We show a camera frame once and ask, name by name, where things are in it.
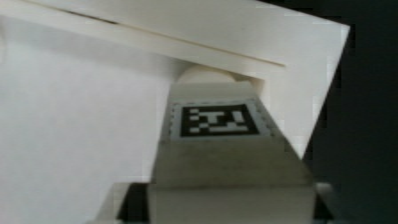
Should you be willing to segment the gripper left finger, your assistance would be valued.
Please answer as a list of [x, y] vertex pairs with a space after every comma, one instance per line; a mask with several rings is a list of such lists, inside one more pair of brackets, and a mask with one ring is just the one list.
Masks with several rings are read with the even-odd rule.
[[145, 183], [111, 185], [97, 215], [87, 224], [151, 224]]

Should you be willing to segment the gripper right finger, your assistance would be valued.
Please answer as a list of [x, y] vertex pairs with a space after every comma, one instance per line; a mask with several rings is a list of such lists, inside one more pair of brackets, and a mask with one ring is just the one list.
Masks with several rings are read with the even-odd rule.
[[339, 224], [334, 188], [325, 182], [316, 183], [312, 224]]

